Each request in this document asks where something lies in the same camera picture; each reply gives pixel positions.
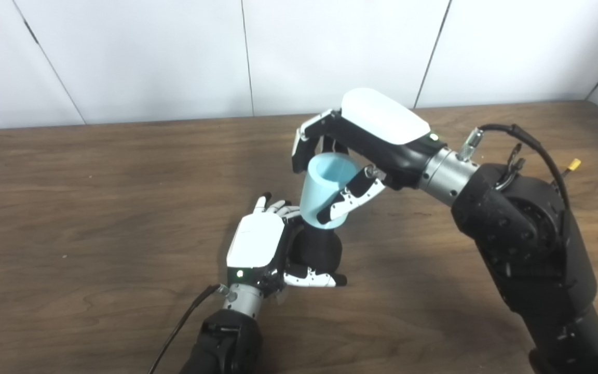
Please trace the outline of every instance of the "robotic hand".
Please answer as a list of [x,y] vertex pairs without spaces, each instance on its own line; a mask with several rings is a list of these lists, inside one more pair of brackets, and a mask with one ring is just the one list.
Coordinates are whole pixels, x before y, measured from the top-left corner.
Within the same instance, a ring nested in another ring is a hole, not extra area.
[[[538,152],[555,180],[519,174],[521,144],[506,164],[477,165],[470,157],[486,131],[503,131]],[[541,144],[519,126],[475,128],[455,152],[405,107],[368,88],[343,97],[296,131],[295,173],[306,170],[318,140],[323,151],[352,149],[363,168],[318,213],[329,222],[370,201],[384,187],[424,190],[451,208],[458,229],[474,239],[507,306],[521,315],[536,344],[537,374],[598,374],[596,279],[569,206],[562,175]]]
[[299,206],[291,206],[289,201],[267,206],[270,197],[261,196],[253,213],[239,222],[226,258],[228,286],[207,287],[198,297],[161,350],[150,374],[188,314],[214,291],[225,295],[223,308],[202,323],[180,374],[252,372],[263,340],[256,319],[265,298],[283,291],[286,285],[342,285],[342,275],[316,274],[306,266],[288,263],[289,246],[303,220]]

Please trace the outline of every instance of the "robot finger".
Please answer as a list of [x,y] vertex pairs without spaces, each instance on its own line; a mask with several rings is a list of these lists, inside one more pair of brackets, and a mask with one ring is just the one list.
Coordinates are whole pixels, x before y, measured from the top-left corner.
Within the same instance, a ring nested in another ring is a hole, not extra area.
[[367,203],[385,189],[385,178],[386,174],[373,165],[361,169],[331,203],[318,212],[318,222],[326,224]]
[[282,208],[287,202],[286,201],[277,201],[269,206],[266,209],[266,213],[276,213],[280,208]]
[[298,210],[291,211],[287,215],[282,216],[282,218],[285,221],[285,225],[290,229],[294,229],[304,223],[304,218],[302,218],[301,212]]
[[322,137],[322,153],[325,152],[334,152],[334,138],[326,135]]
[[339,142],[336,142],[334,144],[334,151],[338,152],[338,153],[349,154],[349,151],[347,150],[347,147],[344,146],[342,143],[339,143]]
[[340,287],[347,284],[347,278],[342,274],[317,274],[308,266],[296,263],[288,265],[283,280],[288,286],[294,287]]
[[255,202],[253,213],[264,213],[266,210],[266,202],[268,202],[269,199],[271,199],[271,192],[264,192],[264,194],[258,198],[258,201]]
[[286,205],[286,206],[280,208],[276,212],[276,214],[282,217],[284,215],[287,215],[287,213],[292,213],[293,211],[299,211],[299,206]]

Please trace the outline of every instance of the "black cable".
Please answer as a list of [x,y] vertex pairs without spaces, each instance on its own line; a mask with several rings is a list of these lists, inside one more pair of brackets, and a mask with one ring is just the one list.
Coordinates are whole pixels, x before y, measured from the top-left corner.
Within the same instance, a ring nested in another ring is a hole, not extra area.
[[213,284],[211,286],[207,286],[207,288],[204,291],[202,291],[202,293],[200,293],[195,298],[195,300],[193,300],[193,303],[188,307],[188,310],[185,313],[183,313],[183,315],[181,316],[179,323],[176,324],[175,329],[173,329],[172,332],[170,333],[170,336],[168,336],[168,340],[166,340],[166,342],[163,344],[161,351],[158,352],[158,355],[156,356],[156,359],[154,360],[152,367],[149,368],[149,371],[147,372],[147,374],[154,374],[154,371],[156,371],[156,367],[158,366],[158,363],[160,362],[161,358],[163,358],[163,355],[166,353],[166,350],[168,350],[170,343],[172,343],[172,341],[176,337],[176,334],[179,333],[179,331],[181,330],[181,327],[183,327],[183,324],[186,323],[186,320],[191,315],[193,310],[195,310],[195,308],[197,308],[197,306],[200,305],[202,303],[202,301],[204,301],[206,298],[208,298],[212,293],[216,292],[216,290],[220,286],[221,286],[220,284]]
[[558,191],[560,192],[560,196],[562,197],[562,201],[564,201],[564,208],[565,210],[571,209],[571,204],[569,203],[569,195],[567,194],[567,185],[564,184],[564,178],[562,177],[562,173],[558,169],[558,166],[555,165],[555,161],[551,158],[550,154],[541,146],[539,140],[532,137],[528,132],[525,132],[520,126],[518,125],[498,125],[498,124],[488,124],[479,126],[479,129],[482,131],[501,131],[506,132],[508,135],[515,137],[516,139],[524,142],[529,146],[531,149],[534,149],[539,156],[543,159],[546,166],[550,170],[551,175],[555,179],[555,183],[558,185]]

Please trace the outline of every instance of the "wood grain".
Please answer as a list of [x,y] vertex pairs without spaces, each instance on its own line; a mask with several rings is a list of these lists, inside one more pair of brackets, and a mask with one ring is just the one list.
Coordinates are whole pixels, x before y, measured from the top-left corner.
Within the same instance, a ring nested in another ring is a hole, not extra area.
[[[455,147],[476,125],[518,123],[558,164],[583,159],[567,184],[598,276],[595,105],[417,113]],[[146,372],[190,301],[225,279],[254,198],[298,199],[289,152],[307,117],[0,130],[0,372]],[[513,144],[487,135],[476,160],[505,161]],[[524,173],[548,178],[527,157]],[[349,285],[265,305],[259,372],[530,374],[520,318],[444,206],[385,191],[339,234]],[[220,304],[199,308],[159,372],[178,371]]]

